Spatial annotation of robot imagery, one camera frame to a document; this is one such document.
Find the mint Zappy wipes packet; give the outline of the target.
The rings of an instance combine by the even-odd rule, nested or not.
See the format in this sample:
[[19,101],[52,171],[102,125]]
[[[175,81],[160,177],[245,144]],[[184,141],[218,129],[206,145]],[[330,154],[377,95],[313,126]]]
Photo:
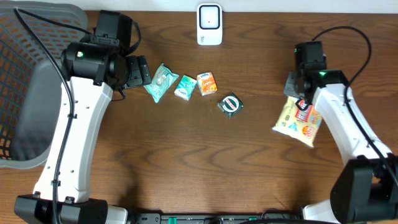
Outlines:
[[164,93],[172,86],[178,79],[179,75],[173,73],[163,63],[158,67],[151,83],[144,88],[153,97],[154,101],[158,103]]

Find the large yellow wipes packet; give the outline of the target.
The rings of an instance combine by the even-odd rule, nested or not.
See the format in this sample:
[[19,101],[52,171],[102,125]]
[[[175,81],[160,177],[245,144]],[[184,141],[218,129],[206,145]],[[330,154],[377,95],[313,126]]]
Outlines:
[[322,123],[320,113],[310,105],[302,111],[296,105],[298,98],[289,96],[282,108],[273,131],[297,139],[308,147],[313,147],[313,142]]

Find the teal tissue pack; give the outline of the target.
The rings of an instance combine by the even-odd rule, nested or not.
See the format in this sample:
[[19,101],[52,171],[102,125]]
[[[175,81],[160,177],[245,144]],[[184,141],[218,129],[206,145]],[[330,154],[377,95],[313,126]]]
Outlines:
[[197,81],[194,78],[184,75],[177,85],[174,95],[188,101],[191,98],[196,85]]

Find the orange tissue pack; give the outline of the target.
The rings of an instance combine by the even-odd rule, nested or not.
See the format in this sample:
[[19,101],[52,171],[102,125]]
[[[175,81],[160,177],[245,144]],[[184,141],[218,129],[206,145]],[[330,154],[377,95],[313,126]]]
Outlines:
[[218,87],[211,72],[197,75],[198,88],[202,96],[217,92]]

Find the Zam-Buk ointment tin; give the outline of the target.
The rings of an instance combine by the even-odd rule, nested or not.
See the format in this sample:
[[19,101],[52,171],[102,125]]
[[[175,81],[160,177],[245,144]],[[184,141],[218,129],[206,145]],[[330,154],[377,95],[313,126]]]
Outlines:
[[219,101],[217,106],[229,119],[244,107],[243,102],[233,92]]

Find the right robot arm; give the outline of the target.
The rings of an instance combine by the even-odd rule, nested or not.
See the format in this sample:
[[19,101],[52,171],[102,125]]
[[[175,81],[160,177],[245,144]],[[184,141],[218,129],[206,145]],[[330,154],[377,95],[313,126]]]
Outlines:
[[328,200],[302,209],[305,220],[366,223],[397,219],[397,156],[372,131],[360,112],[348,80],[326,67],[320,41],[295,46],[295,71],[284,94],[313,106],[326,122],[341,154],[344,169]]

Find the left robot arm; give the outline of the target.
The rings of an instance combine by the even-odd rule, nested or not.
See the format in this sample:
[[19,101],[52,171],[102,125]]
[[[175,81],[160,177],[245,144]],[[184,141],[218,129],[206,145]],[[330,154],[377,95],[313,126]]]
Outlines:
[[90,197],[90,172],[101,121],[114,92],[151,82],[145,56],[135,56],[137,22],[101,11],[94,32],[72,42],[53,66],[62,100],[44,170],[15,214],[27,223],[130,223],[127,209]]

